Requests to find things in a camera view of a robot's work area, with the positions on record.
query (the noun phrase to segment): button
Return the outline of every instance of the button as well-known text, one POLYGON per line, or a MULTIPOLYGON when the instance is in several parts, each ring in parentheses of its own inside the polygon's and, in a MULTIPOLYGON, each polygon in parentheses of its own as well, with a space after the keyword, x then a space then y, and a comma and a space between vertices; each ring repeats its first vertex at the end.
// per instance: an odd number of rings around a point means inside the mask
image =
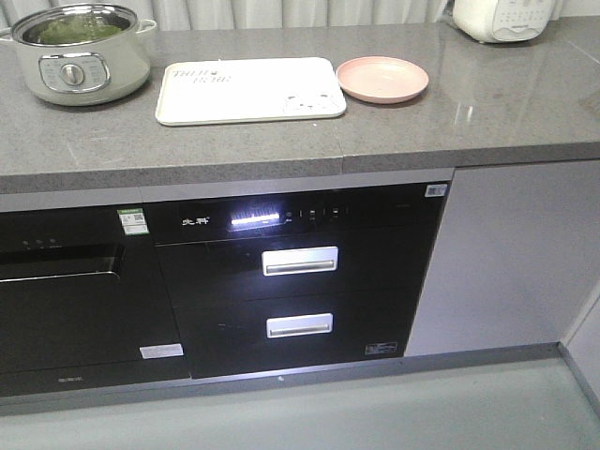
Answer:
POLYGON ((76 64, 65 64, 60 67, 60 78, 70 86, 79 86, 85 80, 85 73, 76 64))

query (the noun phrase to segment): brand logo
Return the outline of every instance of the brand logo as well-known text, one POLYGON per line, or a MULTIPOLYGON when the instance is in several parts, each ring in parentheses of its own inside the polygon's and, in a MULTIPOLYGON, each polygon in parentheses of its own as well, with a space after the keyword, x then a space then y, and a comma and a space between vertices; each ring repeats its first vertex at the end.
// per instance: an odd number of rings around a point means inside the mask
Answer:
POLYGON ((65 377, 65 378, 58 379, 59 383, 76 383, 76 382, 82 382, 82 381, 83 381, 83 377, 65 377))
POLYGON ((208 225, 210 217, 196 217, 196 218, 184 218, 181 221, 182 227, 193 226, 193 225, 208 225))

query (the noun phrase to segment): control panel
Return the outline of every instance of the control panel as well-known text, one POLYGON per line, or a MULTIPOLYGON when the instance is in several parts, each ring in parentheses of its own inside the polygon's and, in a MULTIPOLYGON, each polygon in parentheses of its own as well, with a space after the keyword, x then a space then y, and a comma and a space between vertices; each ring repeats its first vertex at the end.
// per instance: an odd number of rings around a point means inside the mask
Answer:
POLYGON ((554 0, 499 0, 492 35, 498 40, 525 40, 538 36, 550 19, 554 0))
POLYGON ((39 73, 46 86, 62 93, 97 91, 111 79, 104 58, 91 52, 44 55, 39 73))
POLYGON ((447 183, 148 203, 158 245, 394 227, 437 214, 447 183))

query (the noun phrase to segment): cabinet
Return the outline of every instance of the cabinet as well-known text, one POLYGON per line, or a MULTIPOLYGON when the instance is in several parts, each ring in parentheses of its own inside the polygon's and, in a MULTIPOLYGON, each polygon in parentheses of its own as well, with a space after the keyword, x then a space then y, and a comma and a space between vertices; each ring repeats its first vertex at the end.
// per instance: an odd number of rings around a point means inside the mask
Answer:
POLYGON ((585 308, 582 319, 573 327, 573 336, 564 342, 566 349, 585 378, 600 405, 600 281, 590 296, 592 307, 585 308))
POLYGON ((406 355, 560 341, 600 278, 599 181, 599 160, 457 170, 406 355))

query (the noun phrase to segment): silver handle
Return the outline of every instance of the silver handle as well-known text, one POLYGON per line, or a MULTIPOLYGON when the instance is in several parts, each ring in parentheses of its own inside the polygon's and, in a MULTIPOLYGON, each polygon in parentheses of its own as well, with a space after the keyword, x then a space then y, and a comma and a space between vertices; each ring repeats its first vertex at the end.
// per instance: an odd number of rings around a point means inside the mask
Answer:
POLYGON ((337 247, 293 248, 262 253, 262 274, 266 277, 328 272, 337 269, 337 247))
POLYGON ((334 327, 333 314, 311 314, 307 316, 276 317, 267 319, 268 338, 288 338, 291 336, 331 333, 334 327))
POLYGON ((0 278, 0 283, 9 283, 16 281, 35 281, 38 279, 58 279, 58 278, 73 278, 73 277, 90 277, 94 275, 112 275, 119 278, 119 274, 111 270, 102 272, 81 272, 80 274, 63 274, 63 275, 44 275, 40 277, 13 277, 13 278, 0 278))

